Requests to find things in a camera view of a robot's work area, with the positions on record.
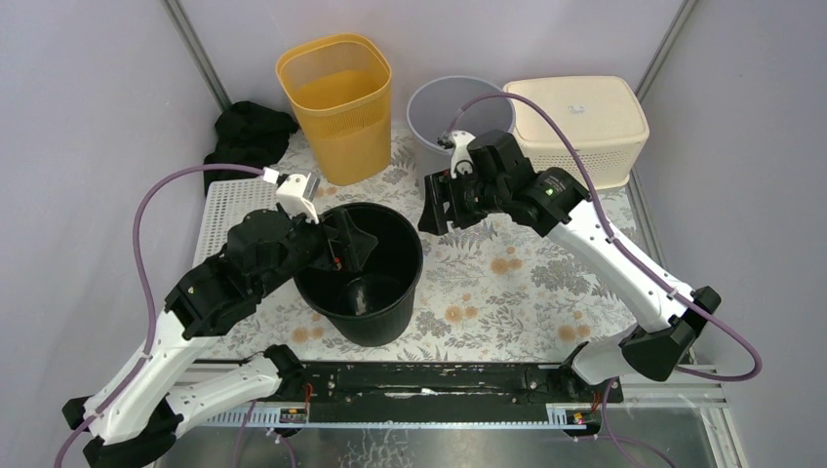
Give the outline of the black bin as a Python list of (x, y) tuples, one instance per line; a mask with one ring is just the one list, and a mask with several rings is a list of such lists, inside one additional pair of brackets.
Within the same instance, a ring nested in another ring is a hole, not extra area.
[(377, 246), (357, 273), (307, 268), (294, 276), (304, 301), (349, 341), (365, 347), (388, 344), (407, 328), (423, 267), (419, 236), (400, 213), (375, 203), (342, 205), (356, 227)]

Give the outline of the grey bin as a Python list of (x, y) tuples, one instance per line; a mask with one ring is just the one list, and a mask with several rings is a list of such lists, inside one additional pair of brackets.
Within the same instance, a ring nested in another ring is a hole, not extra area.
[[(451, 153), (438, 145), (438, 138), (457, 116), (459, 108), (473, 98), (497, 93), (500, 88), (470, 76), (447, 76), (432, 80), (413, 93), (406, 110), (408, 127), (414, 137), (416, 182), (424, 191), (424, 178), (446, 170)], [(454, 126), (477, 136), (490, 130), (511, 132), (515, 110), (507, 98), (490, 98), (474, 104)]]

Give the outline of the white perforated plastic basket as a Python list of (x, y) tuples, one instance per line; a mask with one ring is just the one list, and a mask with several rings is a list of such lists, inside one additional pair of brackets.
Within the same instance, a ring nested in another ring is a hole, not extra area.
[(193, 257), (197, 266), (225, 244), (230, 228), (252, 211), (276, 208), (277, 187), (261, 178), (215, 182), (210, 186)]

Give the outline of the yellow perforated waste bin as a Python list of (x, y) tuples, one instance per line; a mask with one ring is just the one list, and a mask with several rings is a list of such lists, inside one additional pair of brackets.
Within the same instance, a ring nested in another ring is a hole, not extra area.
[(275, 74), (331, 184), (383, 171), (391, 157), (392, 68), (367, 37), (339, 33), (284, 52)]

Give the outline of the cream large plastic basket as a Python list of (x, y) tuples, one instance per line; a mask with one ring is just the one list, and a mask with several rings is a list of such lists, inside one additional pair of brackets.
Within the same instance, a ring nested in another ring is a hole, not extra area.
[[(625, 185), (650, 136), (642, 106), (625, 80), (615, 76), (566, 76), (507, 83), (503, 90), (541, 107), (577, 151), (598, 190)], [(569, 151), (552, 128), (516, 101), (513, 134), (537, 171), (558, 167), (584, 183)]]

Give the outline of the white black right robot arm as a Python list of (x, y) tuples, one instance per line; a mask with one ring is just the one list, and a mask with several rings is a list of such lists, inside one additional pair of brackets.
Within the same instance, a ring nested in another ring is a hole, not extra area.
[(421, 232), (444, 235), (487, 215), (504, 213), (586, 264), (633, 313), (636, 324), (579, 345), (559, 376), (561, 392), (582, 402), (611, 377), (637, 373), (664, 381), (688, 354), (707, 321), (678, 299), (712, 314), (721, 298), (669, 275), (636, 246), (617, 247), (622, 232), (602, 225), (597, 200), (560, 168), (533, 169), (516, 139), (503, 131), (473, 136), (453, 131), (438, 140), (451, 154), (447, 169), (424, 179)]

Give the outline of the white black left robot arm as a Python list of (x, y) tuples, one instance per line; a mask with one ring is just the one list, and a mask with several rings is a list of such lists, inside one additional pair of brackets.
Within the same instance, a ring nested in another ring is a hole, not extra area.
[(184, 433), (249, 400), (296, 397), (303, 365), (285, 345), (212, 380), (176, 390), (178, 378), (219, 338), (256, 312), (271, 293), (304, 269), (356, 273), (377, 247), (347, 210), (320, 221), (281, 210), (248, 213), (221, 249), (187, 272), (168, 294), (142, 347), (96, 395), (68, 401), (63, 415), (91, 440), (93, 467), (143, 467)]

